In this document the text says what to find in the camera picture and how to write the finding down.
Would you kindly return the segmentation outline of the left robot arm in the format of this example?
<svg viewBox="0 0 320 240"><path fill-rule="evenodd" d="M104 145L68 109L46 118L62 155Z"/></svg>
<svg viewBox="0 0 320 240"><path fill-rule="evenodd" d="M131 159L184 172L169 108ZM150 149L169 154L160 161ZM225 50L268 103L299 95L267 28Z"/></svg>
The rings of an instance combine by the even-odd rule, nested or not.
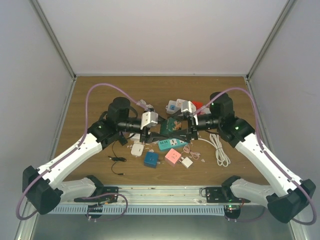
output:
<svg viewBox="0 0 320 240"><path fill-rule="evenodd" d="M98 202L103 197L103 184L89 175L81 180L65 181L65 178L92 156L100 153L116 141L127 143L124 133L139 134L144 143L163 139L150 128L165 121L155 110L148 107L141 117L130 117L136 110L126 97L117 97L109 104L107 111L70 148L56 158L35 168L28 166L22 173L22 193L35 207L36 212L45 215L61 202L73 199L89 199Z"/></svg>

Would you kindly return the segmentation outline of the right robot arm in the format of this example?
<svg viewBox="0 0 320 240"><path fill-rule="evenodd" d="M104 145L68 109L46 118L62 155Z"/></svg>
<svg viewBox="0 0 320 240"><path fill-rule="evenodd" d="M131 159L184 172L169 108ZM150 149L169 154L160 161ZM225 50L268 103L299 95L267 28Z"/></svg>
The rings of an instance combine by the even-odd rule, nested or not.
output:
<svg viewBox="0 0 320 240"><path fill-rule="evenodd" d="M221 139L245 156L268 182L259 185L231 176L221 185L223 200L228 203L248 200L267 208L276 220L285 224L299 223L295 217L310 206L313 216L306 225L313 225L317 221L313 181L303 180L290 171L262 142L259 131L235 115L233 100L226 91L212 93L206 107L210 112L199 114L192 102L182 102L172 117L185 118L187 128L175 131L171 137L190 142L198 138L199 131L217 130Z"/></svg>

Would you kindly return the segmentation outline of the white power strip centre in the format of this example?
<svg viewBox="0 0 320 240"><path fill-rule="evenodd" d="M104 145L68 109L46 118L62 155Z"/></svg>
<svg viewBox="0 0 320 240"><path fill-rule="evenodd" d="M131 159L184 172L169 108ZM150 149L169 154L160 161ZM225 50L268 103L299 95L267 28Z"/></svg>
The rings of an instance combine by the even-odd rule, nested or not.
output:
<svg viewBox="0 0 320 240"><path fill-rule="evenodd" d="M132 141L139 141L140 140L140 134L139 133L132 133L129 136L129 139Z"/></svg>

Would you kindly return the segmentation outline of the dark green cube adapter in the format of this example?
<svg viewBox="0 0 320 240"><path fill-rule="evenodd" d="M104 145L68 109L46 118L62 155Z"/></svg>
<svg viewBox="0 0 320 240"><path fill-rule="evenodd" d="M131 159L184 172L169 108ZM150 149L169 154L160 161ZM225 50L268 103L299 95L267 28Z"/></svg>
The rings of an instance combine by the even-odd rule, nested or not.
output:
<svg viewBox="0 0 320 240"><path fill-rule="evenodd" d="M175 118L169 117L161 123L159 133L168 136L175 131L180 131L181 129L182 122Z"/></svg>

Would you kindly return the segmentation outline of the small white plug adapter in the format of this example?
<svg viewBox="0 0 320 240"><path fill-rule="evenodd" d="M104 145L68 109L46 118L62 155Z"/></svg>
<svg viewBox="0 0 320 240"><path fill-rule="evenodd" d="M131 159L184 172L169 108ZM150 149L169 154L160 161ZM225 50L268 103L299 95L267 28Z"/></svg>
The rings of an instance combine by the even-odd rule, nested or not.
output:
<svg viewBox="0 0 320 240"><path fill-rule="evenodd" d="M189 157L182 157L180 160L180 163L188 169L190 166L192 166L193 161Z"/></svg>

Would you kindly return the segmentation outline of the blue cube adapter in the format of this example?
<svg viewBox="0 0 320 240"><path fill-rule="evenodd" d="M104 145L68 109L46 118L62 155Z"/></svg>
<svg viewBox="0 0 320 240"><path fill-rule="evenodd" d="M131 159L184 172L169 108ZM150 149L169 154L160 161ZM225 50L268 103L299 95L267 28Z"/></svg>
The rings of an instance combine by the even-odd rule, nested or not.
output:
<svg viewBox="0 0 320 240"><path fill-rule="evenodd" d="M144 158L144 166L149 168L156 168L158 164L159 154L155 152L148 151Z"/></svg>

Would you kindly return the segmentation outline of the pink cube adapter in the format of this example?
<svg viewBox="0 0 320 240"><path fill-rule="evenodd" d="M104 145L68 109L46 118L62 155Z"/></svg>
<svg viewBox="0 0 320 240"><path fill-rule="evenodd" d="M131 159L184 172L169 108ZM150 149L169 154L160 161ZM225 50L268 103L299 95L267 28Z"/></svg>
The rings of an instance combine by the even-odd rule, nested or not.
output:
<svg viewBox="0 0 320 240"><path fill-rule="evenodd" d="M172 167L174 167L179 160L181 159L181 154L176 151L175 149L171 148L168 153L165 155L164 160L170 164Z"/></svg>

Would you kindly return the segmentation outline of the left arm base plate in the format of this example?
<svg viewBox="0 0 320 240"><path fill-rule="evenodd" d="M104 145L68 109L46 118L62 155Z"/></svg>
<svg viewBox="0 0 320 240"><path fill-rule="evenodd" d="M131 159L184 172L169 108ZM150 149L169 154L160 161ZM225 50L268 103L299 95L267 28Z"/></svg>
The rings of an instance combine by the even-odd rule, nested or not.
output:
<svg viewBox="0 0 320 240"><path fill-rule="evenodd" d="M98 187L89 198L100 196L106 193L115 193L119 192L119 188L117 186L103 186ZM75 198L73 201L76 203L114 203L117 202L118 197L115 195L105 195L99 198L94 199L84 199L83 197Z"/></svg>

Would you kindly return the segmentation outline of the long white power strip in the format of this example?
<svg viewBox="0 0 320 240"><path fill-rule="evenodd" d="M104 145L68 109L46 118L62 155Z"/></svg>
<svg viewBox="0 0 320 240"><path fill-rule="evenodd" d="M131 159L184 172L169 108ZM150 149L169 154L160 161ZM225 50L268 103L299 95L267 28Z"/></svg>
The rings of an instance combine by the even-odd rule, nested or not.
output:
<svg viewBox="0 0 320 240"><path fill-rule="evenodd" d="M177 106L177 102L174 100L169 100L167 106L165 107L166 113L172 115L178 112L181 108Z"/></svg>

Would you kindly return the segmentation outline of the white square charger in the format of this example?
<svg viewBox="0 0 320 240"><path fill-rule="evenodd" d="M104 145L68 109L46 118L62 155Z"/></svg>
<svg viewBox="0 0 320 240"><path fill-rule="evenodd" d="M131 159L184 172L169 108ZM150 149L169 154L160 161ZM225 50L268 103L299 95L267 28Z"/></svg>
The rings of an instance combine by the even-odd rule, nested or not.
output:
<svg viewBox="0 0 320 240"><path fill-rule="evenodd" d="M131 153L131 155L133 155L135 157L140 157L140 156L142 156L143 151L144 151L144 145L143 144L134 143L132 145L130 153Z"/></svg>

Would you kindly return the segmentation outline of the white cartoon cube adapter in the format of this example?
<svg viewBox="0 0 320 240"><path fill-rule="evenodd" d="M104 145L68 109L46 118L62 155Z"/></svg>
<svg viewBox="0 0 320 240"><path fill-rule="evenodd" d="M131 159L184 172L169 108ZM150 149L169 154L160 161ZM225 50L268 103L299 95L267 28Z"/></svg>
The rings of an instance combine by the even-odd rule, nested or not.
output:
<svg viewBox="0 0 320 240"><path fill-rule="evenodd" d="M184 100L184 99L177 99L176 100L176 106L178 107L178 108L181 108L182 107L182 105L183 105L183 103L185 102L186 100Z"/></svg>

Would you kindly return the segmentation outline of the red cube adapter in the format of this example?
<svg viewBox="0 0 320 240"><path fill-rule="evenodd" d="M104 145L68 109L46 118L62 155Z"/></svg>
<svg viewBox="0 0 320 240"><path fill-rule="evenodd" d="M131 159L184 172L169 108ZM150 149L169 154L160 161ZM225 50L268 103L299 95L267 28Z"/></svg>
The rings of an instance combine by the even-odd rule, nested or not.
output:
<svg viewBox="0 0 320 240"><path fill-rule="evenodd" d="M195 106L195 109L198 110L198 109L201 109L203 107L203 103L200 102L200 101L192 101L192 104Z"/></svg>

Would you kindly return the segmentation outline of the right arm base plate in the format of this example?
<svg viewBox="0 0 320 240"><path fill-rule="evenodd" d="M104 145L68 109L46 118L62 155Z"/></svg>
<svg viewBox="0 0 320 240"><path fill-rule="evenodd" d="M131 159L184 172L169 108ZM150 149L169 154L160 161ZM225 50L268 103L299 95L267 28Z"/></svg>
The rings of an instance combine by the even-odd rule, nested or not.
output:
<svg viewBox="0 0 320 240"><path fill-rule="evenodd" d="M205 197L207 203L226 203L226 204L241 204L243 200L235 197L229 187L214 186L206 187Z"/></svg>

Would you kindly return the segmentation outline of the teal power strip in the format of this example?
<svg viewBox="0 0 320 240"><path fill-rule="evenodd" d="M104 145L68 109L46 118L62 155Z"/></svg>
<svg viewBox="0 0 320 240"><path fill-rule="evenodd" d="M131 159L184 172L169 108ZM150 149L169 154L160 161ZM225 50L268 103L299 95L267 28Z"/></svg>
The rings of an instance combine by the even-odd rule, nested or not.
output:
<svg viewBox="0 0 320 240"><path fill-rule="evenodd" d="M161 140L158 142L158 148L160 151L169 151L170 149L182 148L188 143L176 138Z"/></svg>

